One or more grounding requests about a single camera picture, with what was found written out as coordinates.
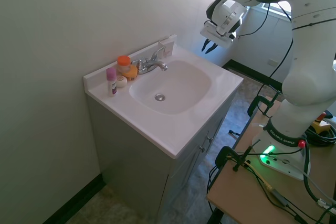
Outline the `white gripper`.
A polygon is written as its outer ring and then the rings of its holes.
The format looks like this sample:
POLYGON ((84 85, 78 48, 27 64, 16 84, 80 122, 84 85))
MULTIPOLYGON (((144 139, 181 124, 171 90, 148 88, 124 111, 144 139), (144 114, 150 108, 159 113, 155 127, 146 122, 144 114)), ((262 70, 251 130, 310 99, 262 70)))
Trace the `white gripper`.
POLYGON ((234 41, 233 33, 227 33, 226 35, 221 36, 220 34, 217 33, 216 26, 210 20, 204 22, 200 34, 206 38, 202 46, 201 52, 205 50, 206 46, 210 42, 213 43, 213 45, 207 49, 206 54, 215 50, 217 46, 228 48, 234 41))

